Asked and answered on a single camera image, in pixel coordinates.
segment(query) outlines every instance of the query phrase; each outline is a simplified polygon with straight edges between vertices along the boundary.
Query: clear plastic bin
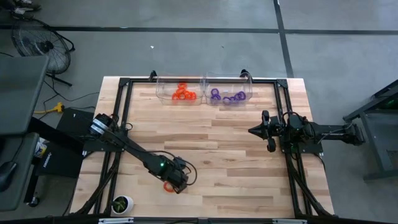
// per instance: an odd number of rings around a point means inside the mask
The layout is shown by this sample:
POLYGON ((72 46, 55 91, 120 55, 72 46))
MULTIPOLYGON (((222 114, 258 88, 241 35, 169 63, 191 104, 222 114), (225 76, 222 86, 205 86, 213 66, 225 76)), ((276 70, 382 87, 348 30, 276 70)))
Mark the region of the clear plastic bin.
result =
POLYGON ((206 103, 210 106, 244 106, 252 97, 251 84, 249 73, 222 75, 208 72, 205 75, 206 103))
POLYGON ((203 98, 204 78, 158 75, 156 96, 167 106, 198 106, 203 98))

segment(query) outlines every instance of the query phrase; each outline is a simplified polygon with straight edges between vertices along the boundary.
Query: wooden table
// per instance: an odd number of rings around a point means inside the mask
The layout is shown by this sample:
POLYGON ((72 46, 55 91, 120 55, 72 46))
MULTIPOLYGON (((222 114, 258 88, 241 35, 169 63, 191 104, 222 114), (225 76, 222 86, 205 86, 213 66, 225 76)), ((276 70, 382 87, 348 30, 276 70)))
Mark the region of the wooden table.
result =
MULTIPOLYGON (((104 77, 95 114, 112 114, 118 82, 119 77, 104 77)), ((293 110, 311 119, 304 81, 288 79, 288 84, 293 110)), ((140 161, 124 152, 115 196, 128 195, 134 200, 129 214, 134 217, 293 217, 284 155, 279 148, 269 153, 266 141, 248 133, 261 122, 262 110, 271 116, 277 114, 270 84, 253 85, 253 97, 246 106, 227 108, 204 103, 163 106, 155 95, 154 83, 135 83, 127 119, 134 125, 129 137, 147 150, 170 151, 190 161, 198 169, 198 180, 179 195, 168 193, 140 161)), ((84 160, 71 212, 77 211, 97 187, 103 157, 103 152, 96 152, 84 160)), ((303 154, 303 163, 310 190, 333 213, 319 158, 303 154)), ((301 190, 298 195, 304 211, 301 190)))

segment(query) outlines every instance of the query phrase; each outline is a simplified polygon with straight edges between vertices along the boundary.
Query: electric fan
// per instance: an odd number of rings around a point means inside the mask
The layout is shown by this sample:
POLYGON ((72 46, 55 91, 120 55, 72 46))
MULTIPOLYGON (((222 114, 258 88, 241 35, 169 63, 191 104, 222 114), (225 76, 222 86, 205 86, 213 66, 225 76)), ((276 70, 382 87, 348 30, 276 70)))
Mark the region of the electric fan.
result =
POLYGON ((37 19, 18 20, 12 28, 11 39, 23 57, 46 55, 49 58, 47 73, 51 75, 68 69, 70 52, 75 50, 72 41, 37 19), (70 49, 64 40, 72 45, 70 49))

